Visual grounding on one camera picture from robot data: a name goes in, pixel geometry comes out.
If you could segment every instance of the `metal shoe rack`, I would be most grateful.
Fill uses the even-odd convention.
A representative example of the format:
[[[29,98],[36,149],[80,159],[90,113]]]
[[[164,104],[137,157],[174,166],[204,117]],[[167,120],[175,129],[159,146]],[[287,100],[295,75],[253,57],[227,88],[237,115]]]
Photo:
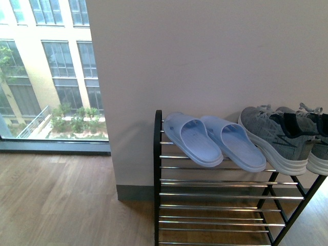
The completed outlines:
[[[155,246],[277,246],[326,178],[318,175],[306,190],[296,176],[291,176],[290,182],[276,181],[279,173],[275,170],[260,173],[261,177],[269,177],[268,181],[242,181],[241,177],[250,173],[237,166],[202,168],[182,152],[162,154],[162,150],[174,147],[169,140],[163,140],[167,137],[162,123],[162,111],[157,110],[154,126]],[[225,177],[222,175],[225,172],[232,175],[229,180],[179,178],[192,172],[196,177],[202,172],[210,172],[208,176],[211,177],[218,173],[220,178]],[[277,195],[277,186],[294,186],[293,190],[298,190],[300,195]],[[284,211],[283,206],[291,200],[297,202],[295,210]]]

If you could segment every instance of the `gray baseboard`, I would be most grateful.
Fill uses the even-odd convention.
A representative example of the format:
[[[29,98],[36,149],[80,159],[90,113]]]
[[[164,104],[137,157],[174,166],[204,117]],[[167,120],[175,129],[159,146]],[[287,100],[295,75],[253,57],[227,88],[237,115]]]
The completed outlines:
[[[153,186],[125,186],[117,185],[118,200],[136,200],[136,201],[153,201],[154,187]],[[163,192],[204,192],[202,188],[186,188],[186,187],[167,187]],[[263,189],[236,189],[236,188],[220,188],[220,194],[223,195],[261,195]],[[275,188],[277,196],[301,196],[297,188]],[[218,194],[217,189],[206,189],[208,194]],[[232,199],[225,199],[220,201],[232,201]]]
[[[154,200],[153,186],[124,186],[116,185],[118,200],[152,201]]]

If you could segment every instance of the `glass window pane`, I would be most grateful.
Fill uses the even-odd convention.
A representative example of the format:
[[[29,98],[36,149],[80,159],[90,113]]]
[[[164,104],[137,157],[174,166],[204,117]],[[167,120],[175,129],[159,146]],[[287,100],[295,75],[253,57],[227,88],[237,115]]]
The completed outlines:
[[[6,76],[27,76],[15,42],[0,41],[0,48],[3,49],[2,57],[8,59],[8,62],[1,66],[3,73],[5,73]]]
[[[1,1],[0,1],[0,24],[5,24],[5,23],[6,23],[5,13],[3,7],[1,6]]]
[[[41,112],[32,86],[10,85],[9,87],[23,116],[37,116]]]
[[[29,78],[19,78],[19,77],[11,77],[7,81],[8,85],[20,85],[20,86],[30,86],[31,82]]]
[[[87,5],[85,0],[70,0],[71,14],[74,25],[89,25]]]
[[[79,53],[85,78],[97,78],[96,61],[94,58],[92,43],[78,43]]]
[[[63,24],[58,0],[30,0],[30,4],[37,24]]]
[[[0,114],[7,115],[7,116],[14,115],[14,112],[12,111],[10,104],[7,100],[7,97],[4,91],[2,90],[1,86],[0,86]]]
[[[81,108],[82,100],[78,87],[56,86],[61,104],[69,104],[73,112]]]
[[[14,11],[17,23],[19,24],[24,23],[24,15],[21,8],[21,0],[10,0],[10,4]]]
[[[53,77],[75,77],[68,43],[43,42]]]
[[[98,109],[103,110],[103,102],[101,99],[101,94],[100,94],[100,88],[96,88],[96,96],[97,96],[97,102],[98,102]]]
[[[76,79],[54,78],[53,82],[55,83],[55,86],[78,86]]]
[[[99,80],[98,79],[86,79],[86,86],[87,87],[99,87]]]

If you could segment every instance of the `wooden floor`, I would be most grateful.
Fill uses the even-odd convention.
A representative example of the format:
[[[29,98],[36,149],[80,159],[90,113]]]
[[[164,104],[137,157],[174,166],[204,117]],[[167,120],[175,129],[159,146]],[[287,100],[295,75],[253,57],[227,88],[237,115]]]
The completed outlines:
[[[327,245],[327,229],[326,182],[280,246]],[[111,157],[0,154],[0,245],[153,246],[153,233],[152,202],[117,200]]]

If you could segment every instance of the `metal railing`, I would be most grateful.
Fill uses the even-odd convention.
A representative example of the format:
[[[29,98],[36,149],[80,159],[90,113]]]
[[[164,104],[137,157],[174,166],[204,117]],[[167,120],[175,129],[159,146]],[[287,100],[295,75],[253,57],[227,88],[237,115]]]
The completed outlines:
[[[46,106],[41,113],[29,123],[16,138],[28,138],[32,132],[51,114],[50,107]]]

